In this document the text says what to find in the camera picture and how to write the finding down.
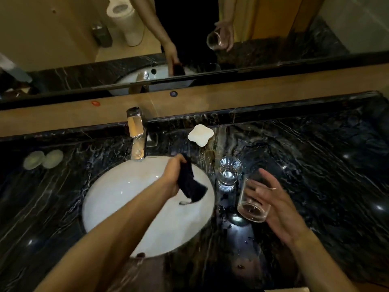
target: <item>toilet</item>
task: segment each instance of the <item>toilet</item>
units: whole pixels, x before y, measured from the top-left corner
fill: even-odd
[[[142,42],[144,24],[129,0],[109,0],[107,15],[122,30],[129,46]]]

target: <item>white soap dish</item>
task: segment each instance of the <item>white soap dish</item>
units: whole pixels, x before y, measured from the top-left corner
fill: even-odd
[[[188,139],[194,141],[198,146],[206,146],[208,140],[214,135],[214,131],[202,124],[196,125],[189,133]]]

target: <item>dark cloth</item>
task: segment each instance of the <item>dark cloth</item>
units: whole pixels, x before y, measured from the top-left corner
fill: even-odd
[[[181,63],[216,63],[215,52],[207,46],[207,35],[219,21],[218,0],[155,0],[155,9]]]
[[[205,196],[208,188],[193,179],[192,161],[185,154],[182,155],[184,156],[186,163],[181,163],[177,184],[184,195],[187,198],[192,199],[192,203],[195,203]]]

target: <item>mirror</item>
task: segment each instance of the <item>mirror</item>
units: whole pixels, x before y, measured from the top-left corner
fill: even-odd
[[[110,95],[123,95],[193,86],[204,73],[379,55],[389,50],[388,8],[389,0],[1,0],[0,93],[31,99],[116,84]],[[169,78],[179,82],[150,84]]]

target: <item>forearm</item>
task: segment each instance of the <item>forearm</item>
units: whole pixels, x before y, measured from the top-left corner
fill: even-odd
[[[233,21],[236,0],[224,0],[223,19]]]
[[[130,0],[143,23],[153,33],[162,45],[171,42],[168,33],[163,28],[149,0]]]
[[[295,242],[291,251],[311,291],[357,291],[312,231]]]
[[[105,291],[168,199],[160,178],[74,245],[36,292]]]

